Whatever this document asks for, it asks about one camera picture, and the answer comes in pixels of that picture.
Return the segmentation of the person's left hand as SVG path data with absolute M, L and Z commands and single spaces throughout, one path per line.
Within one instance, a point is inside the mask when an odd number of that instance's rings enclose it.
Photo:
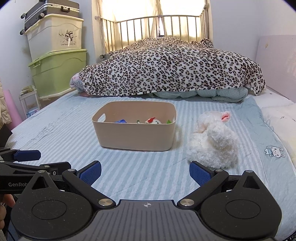
M 6 217 L 6 206 L 13 208 L 15 205 L 14 197 L 11 194 L 3 194 L 0 199 L 0 229 L 4 228 L 4 218 Z

